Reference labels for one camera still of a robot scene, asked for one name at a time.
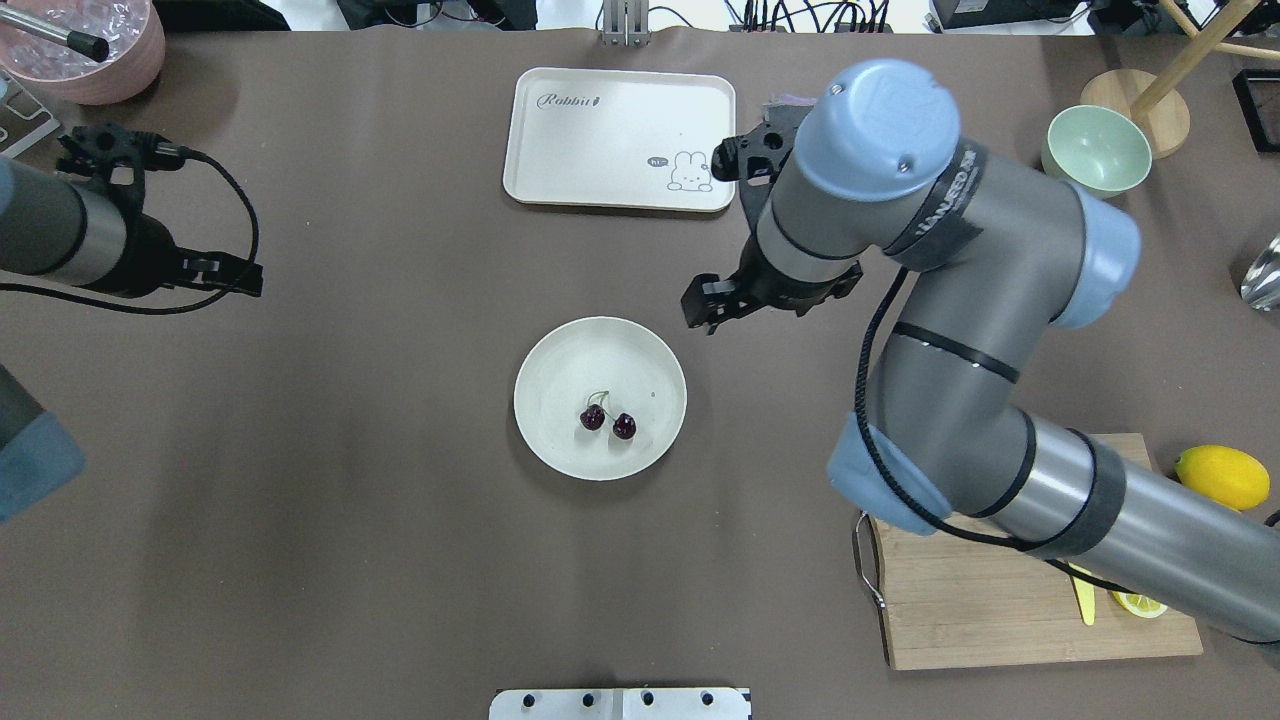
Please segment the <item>wooden stand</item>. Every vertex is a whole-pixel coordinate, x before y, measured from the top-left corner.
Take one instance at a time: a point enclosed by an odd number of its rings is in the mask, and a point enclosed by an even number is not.
[[[1183,26],[1192,41],[1174,58],[1158,76],[1142,70],[1110,70],[1089,81],[1080,94],[1080,102],[1102,105],[1132,119],[1151,142],[1153,158],[1166,158],[1187,142],[1192,129],[1190,110],[1174,87],[1212,50],[1239,51],[1240,46],[1221,44],[1222,38],[1240,24],[1261,0],[1231,0],[1222,8],[1203,32],[1187,22],[1172,0],[1161,0],[1170,17]],[[1249,55],[1271,53],[1253,51]]]

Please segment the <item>black frame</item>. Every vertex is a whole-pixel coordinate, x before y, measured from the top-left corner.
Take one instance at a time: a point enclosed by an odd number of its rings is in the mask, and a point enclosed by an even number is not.
[[[1240,101],[1240,111],[1244,113],[1244,123],[1249,126],[1249,135],[1253,137],[1253,146],[1258,152],[1280,152],[1280,137],[1271,138],[1267,135],[1251,83],[1280,83],[1280,70],[1240,70],[1231,81],[1235,97]]]

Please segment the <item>lemon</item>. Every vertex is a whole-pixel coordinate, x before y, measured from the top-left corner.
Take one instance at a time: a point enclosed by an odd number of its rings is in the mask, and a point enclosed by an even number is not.
[[[1234,510],[1257,507],[1271,492],[1271,477],[1262,462],[1221,445],[1183,451],[1174,473],[1188,488]]]
[[[1124,607],[1138,618],[1160,618],[1166,610],[1169,610],[1169,606],[1164,602],[1151,600],[1144,594],[1111,591],[1111,597],[1116,598],[1120,607]]]

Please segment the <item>white bowl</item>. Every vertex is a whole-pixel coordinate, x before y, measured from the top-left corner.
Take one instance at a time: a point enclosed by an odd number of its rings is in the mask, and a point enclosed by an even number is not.
[[[612,420],[579,421],[588,398],[609,391],[609,415],[635,418],[620,439]],[[680,434],[689,401],[685,374],[660,337],[621,318],[566,323],[529,351],[516,375],[516,424],[529,448],[556,470],[584,480],[616,480],[653,465]]]

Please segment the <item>lemon slice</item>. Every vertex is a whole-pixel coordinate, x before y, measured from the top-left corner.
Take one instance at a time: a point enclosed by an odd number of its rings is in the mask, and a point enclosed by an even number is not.
[[[1144,594],[1111,591],[1111,597],[1116,598],[1120,607],[1124,607],[1138,618],[1160,618],[1169,610],[1169,606],[1164,602],[1151,600]]]

